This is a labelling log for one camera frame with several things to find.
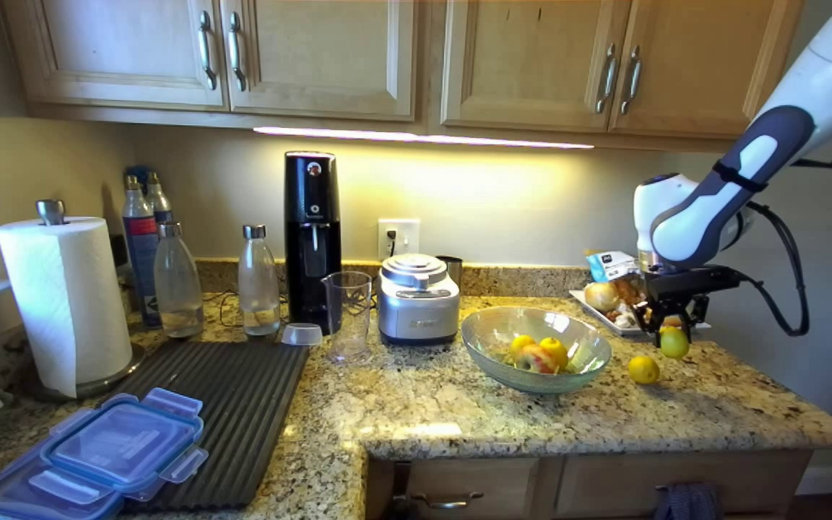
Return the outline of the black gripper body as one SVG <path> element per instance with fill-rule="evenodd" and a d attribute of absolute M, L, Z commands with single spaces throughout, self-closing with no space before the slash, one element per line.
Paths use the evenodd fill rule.
<path fill-rule="evenodd" d="M 683 314 L 696 296 L 733 288 L 739 273 L 725 266 L 658 270 L 644 278 L 647 296 L 639 304 L 651 317 Z"/>

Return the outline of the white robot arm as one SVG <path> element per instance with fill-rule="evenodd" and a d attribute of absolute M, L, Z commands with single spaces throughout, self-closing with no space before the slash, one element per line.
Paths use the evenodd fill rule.
<path fill-rule="evenodd" d="M 647 296 L 632 305 L 644 331 L 658 331 L 677 314 L 684 325 L 701 324 L 707 295 L 733 288 L 748 273 L 713 266 L 751 223 L 751 210 L 766 215 L 788 250 L 801 296 L 801 324 L 791 325 L 759 279 L 755 288 L 769 304 L 785 335 L 810 331 L 810 299 L 798 243 L 785 223 L 755 201 L 769 179 L 832 137 L 832 16 L 807 44 L 779 77 L 762 109 L 725 149 L 701 181 L 683 174 L 647 179 L 632 194 L 635 244 L 647 257 L 641 273 Z"/>

